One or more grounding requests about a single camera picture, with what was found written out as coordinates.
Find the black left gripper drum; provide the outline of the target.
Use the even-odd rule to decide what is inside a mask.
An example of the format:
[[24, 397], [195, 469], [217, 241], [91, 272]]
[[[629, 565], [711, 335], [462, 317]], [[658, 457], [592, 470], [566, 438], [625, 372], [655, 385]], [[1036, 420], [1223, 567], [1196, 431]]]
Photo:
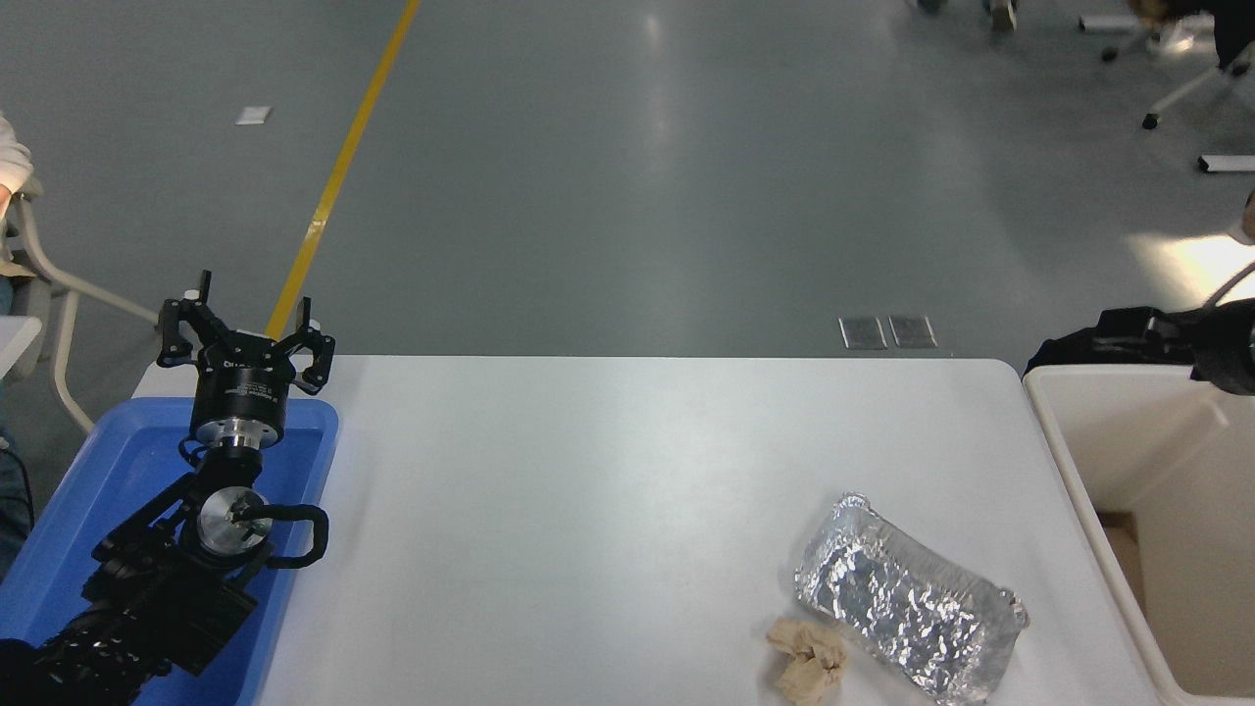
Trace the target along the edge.
[[195, 362], [191, 436], [282, 439], [295, 370], [276, 341], [223, 339], [205, 345]]

